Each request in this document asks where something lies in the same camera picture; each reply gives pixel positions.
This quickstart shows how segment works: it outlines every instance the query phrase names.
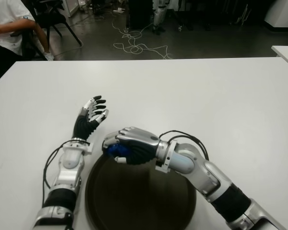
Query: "black cable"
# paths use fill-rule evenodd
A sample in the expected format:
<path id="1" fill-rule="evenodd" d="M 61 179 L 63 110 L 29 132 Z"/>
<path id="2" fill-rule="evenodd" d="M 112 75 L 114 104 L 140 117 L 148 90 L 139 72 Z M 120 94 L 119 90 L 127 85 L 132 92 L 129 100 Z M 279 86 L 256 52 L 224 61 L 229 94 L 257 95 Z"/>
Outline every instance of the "black cable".
<path id="1" fill-rule="evenodd" d="M 208 155 L 208 152 L 207 152 L 207 149 L 206 149 L 205 145 L 198 138 L 196 138 L 195 136 L 192 136 L 192 135 L 190 135 L 188 133 L 181 132 L 181 131 L 178 131 L 178 130 L 170 130 L 168 132 L 162 133 L 159 136 L 159 138 L 161 138 L 165 134 L 172 133 L 172 132 L 181 133 L 181 134 L 184 134 L 184 135 L 175 136 L 175 137 L 171 138 L 168 141 L 168 143 L 170 143 L 173 139 L 176 139 L 176 138 L 188 138 L 188 139 L 192 140 L 193 142 L 195 142 L 201 148 L 201 150 L 202 150 L 202 152 L 203 152 L 203 154 L 205 156 L 205 159 L 209 160 L 209 155 Z"/>
<path id="2" fill-rule="evenodd" d="M 47 161 L 46 161 L 46 164 L 45 164 L 45 167 L 44 167 L 44 171 L 43 171 L 43 200 L 42 200 L 42 206 L 44 205 L 44 201 L 45 201 L 45 184 L 48 188 L 50 188 L 50 185 L 47 181 L 47 178 L 46 178 L 46 174 L 47 174 L 47 168 L 48 166 L 51 164 L 51 162 L 53 161 L 53 159 L 57 156 L 59 150 L 61 148 L 63 148 L 63 146 L 68 143 L 68 142 L 72 142 L 72 141 L 79 141 L 81 143 L 84 143 L 84 144 L 90 144 L 89 142 L 85 141 L 85 140 L 68 140 L 68 141 L 65 141 L 63 144 L 60 145 L 60 147 L 56 148 L 51 154 L 50 156 L 48 157 Z"/>

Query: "blue object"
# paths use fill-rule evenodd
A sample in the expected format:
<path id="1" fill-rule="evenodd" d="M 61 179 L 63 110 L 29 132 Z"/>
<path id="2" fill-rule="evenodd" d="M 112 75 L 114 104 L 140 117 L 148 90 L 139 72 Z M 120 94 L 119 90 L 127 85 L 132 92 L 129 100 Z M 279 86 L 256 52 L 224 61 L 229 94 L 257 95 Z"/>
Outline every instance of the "blue object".
<path id="1" fill-rule="evenodd" d="M 108 147 L 107 155 L 111 157 L 127 157 L 131 155 L 131 150 L 121 144 L 115 144 Z"/>

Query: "round tray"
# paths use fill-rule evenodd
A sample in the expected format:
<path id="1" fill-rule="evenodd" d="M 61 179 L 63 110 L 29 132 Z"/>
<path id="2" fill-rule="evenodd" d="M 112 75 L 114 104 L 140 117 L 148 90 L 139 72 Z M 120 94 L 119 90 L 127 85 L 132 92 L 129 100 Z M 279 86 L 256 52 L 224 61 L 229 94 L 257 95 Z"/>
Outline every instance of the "round tray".
<path id="1" fill-rule="evenodd" d="M 184 230 L 196 191 L 183 176 L 143 165 L 117 164 L 101 156 L 85 189 L 86 214 L 97 230 Z"/>

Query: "black pants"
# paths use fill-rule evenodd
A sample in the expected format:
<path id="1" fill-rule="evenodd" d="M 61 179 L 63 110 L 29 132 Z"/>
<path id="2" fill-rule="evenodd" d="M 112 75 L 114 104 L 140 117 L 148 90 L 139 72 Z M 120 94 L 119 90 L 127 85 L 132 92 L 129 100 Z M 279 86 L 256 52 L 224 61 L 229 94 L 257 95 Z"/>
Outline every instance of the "black pants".
<path id="1" fill-rule="evenodd" d="M 0 46 L 0 78 L 16 61 L 27 61 L 27 59 Z"/>

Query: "robot leg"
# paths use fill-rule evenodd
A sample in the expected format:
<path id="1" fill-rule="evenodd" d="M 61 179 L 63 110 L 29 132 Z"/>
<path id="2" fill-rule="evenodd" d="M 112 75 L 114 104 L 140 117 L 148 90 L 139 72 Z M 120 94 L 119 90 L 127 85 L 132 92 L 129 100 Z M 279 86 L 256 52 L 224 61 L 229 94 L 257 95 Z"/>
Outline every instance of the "robot leg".
<path id="1" fill-rule="evenodd" d="M 167 12 L 167 5 L 166 2 L 169 0 L 159 0 L 159 7 L 155 11 L 155 18 L 154 18 L 154 31 L 158 29 L 160 24 L 163 22 L 165 18 L 165 14 Z"/>

